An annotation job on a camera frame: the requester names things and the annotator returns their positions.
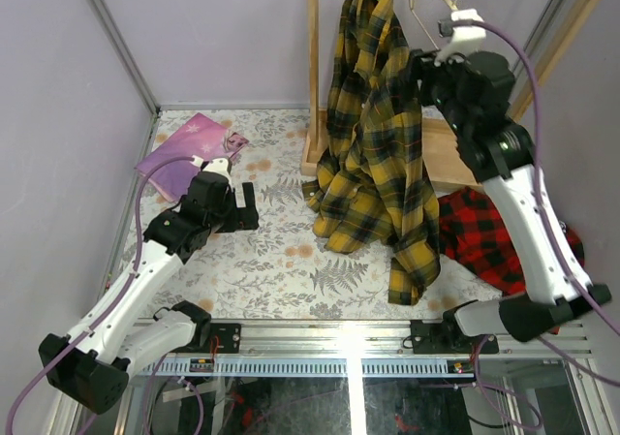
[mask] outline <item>pink paper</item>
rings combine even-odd
[[[141,175],[145,175],[158,163],[177,156],[199,156],[205,161],[228,157],[233,161],[247,143],[248,140],[243,136],[197,113],[146,156],[136,169]],[[190,162],[174,162],[156,171],[149,181],[164,198],[177,202],[187,193],[192,178],[199,170]]]

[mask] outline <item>red wire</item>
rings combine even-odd
[[[213,348],[213,339],[215,338],[215,348]],[[220,337],[215,335],[211,337],[211,360],[213,361],[213,370],[215,370],[215,357],[217,356],[217,350],[220,347]]]

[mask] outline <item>fern print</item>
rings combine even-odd
[[[297,203],[303,201],[301,196],[301,180],[297,178],[282,178],[271,186],[265,186],[261,189],[263,200],[273,205],[273,202],[279,202],[283,205],[287,203]]]
[[[352,293],[353,288],[357,287],[357,282],[361,283],[363,275],[368,270],[368,264],[354,263],[338,259],[335,263],[327,261],[327,265],[316,268],[315,273],[310,274],[314,283],[315,290],[317,285],[321,293],[325,295],[325,288],[340,295],[339,289],[347,290]]]

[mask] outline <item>wooden clothes rack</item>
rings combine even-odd
[[[568,16],[543,51],[536,65],[544,83],[573,42],[579,29],[600,0],[576,0]],[[301,173],[316,175],[317,162],[327,148],[326,112],[319,109],[319,0],[308,0],[308,42],[310,56],[310,125],[301,159]],[[511,113],[518,120],[532,102],[529,82],[519,91]],[[456,151],[456,138],[444,120],[422,120],[422,152],[436,191],[453,191],[462,186],[478,187],[472,173]]]

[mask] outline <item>wooden post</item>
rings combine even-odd
[[[316,154],[319,147],[319,0],[307,0],[308,8],[308,68],[310,78],[310,123],[308,135],[301,159],[301,173],[316,173],[316,160],[310,154]]]

